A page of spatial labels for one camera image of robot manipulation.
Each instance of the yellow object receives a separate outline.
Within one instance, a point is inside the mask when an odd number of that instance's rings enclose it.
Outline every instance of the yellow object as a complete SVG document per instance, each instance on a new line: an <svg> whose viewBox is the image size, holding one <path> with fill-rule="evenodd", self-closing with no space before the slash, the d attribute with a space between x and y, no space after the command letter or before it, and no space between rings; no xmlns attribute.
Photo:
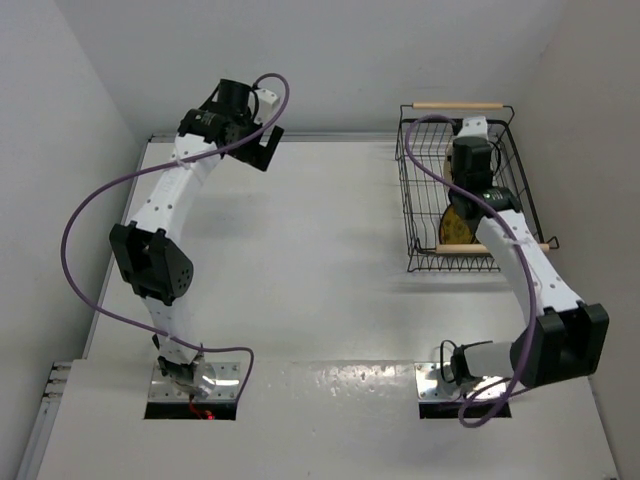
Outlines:
<svg viewBox="0 0 640 480"><path fill-rule="evenodd" d="M478 243L467 224L449 205L440 218L439 241L443 245L469 245Z"/></svg>

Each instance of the white table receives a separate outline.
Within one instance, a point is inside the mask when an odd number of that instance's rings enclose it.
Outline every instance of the white table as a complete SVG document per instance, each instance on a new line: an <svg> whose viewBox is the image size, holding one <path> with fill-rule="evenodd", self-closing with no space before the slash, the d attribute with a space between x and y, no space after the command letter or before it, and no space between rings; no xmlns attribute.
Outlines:
<svg viewBox="0 0 640 480"><path fill-rule="evenodd" d="M170 148L149 144L143 166L166 161ZM514 339L524 322L500 274L406 273L394 149L284 142L266 174L224 160L181 247L195 265L201 341L256 351L237 421L143 420L150 335L100 318L88 358L71 370L38 478L613 475L586 379L513 400L513 418L479 430L418 418L414 361L434 359L444 338ZM140 179L130 213L156 180ZM104 306L148 321L116 268ZM246 366L243 356L209 358Z"/></svg>

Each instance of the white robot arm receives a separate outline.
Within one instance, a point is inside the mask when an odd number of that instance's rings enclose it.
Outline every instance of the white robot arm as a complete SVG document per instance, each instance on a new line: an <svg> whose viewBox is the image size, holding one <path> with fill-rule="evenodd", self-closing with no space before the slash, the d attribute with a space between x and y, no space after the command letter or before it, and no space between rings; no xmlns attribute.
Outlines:
<svg viewBox="0 0 640 480"><path fill-rule="evenodd" d="M463 128L454 139L450 159L453 182L498 211L516 240L470 199L450 191L450 200L501 267L527 323L533 318L536 323L530 348L525 347L526 331L515 342L455 348L450 375L459 386L485 376L512 378L523 350L527 363L519 380L529 388L594 373L609 324L607 312L599 304L587 305L562 280L529 232L518 200L507 188L492 185L492 146L487 141L486 119L467 119L464 124L479 125L480 130ZM522 248L532 274L534 315L529 311L529 285L514 243Z"/></svg>
<svg viewBox="0 0 640 480"><path fill-rule="evenodd" d="M182 158L216 150L255 132L276 112L279 102L269 90L221 80L207 101L182 120L171 159L180 163ZM266 146L257 138L229 155L265 171L282 133L275 127ZM130 223L115 225L109 237L122 278L142 298L153 325L168 333L153 338L163 373L187 390L199 382L194 374L198 352L172 337L199 342L187 299L194 267L179 245L193 201L221 159L213 155L166 170Z"/></svg>

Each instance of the black wire basket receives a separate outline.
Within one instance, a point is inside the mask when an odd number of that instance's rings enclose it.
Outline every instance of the black wire basket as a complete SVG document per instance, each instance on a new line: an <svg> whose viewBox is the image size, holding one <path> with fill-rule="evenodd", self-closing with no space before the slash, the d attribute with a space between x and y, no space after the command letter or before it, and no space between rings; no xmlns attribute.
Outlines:
<svg viewBox="0 0 640 480"><path fill-rule="evenodd" d="M449 206L447 187L436 182L417 168L406 155L404 138L409 125L424 114L417 115L414 105L402 105L396 145L396 161L402 191L402 210L407 234L407 270L436 270L452 272L492 272L500 267L489 253L441 253L440 222ZM494 144L492 167L494 184L509 188L522 204L523 213L534 238L550 249L559 247L558 239L546 239L540 227L529 183L522 167L515 141L509 129L513 120L512 107L503 107L507 119L489 119L489 141ZM463 127L463 119L456 118L456 126L449 122L431 119L418 125L411 137L415 157L434 173L444 175L447 150L454 135Z"/></svg>

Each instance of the rectangular hole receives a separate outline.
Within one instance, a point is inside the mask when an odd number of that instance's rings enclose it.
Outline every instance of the rectangular hole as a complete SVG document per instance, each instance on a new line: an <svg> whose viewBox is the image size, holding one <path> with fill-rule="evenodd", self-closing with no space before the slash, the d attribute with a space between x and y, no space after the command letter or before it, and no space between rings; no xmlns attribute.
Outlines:
<svg viewBox="0 0 640 480"><path fill-rule="evenodd" d="M446 419L446 418L458 418L458 409L461 404L441 404L441 403L420 403L420 418L428 419ZM487 403L469 407L465 412L464 418L481 418L487 414L487 412L493 406L493 403ZM496 414L496 418L511 418L511 409L509 404L506 403L500 411Z"/></svg>
<svg viewBox="0 0 640 480"><path fill-rule="evenodd" d="M195 403L194 406L202 412L202 418L189 409L189 404L181 403L147 403L144 412L145 420L232 420L236 419L236 403ZM204 412L209 411L213 418L207 418Z"/></svg>

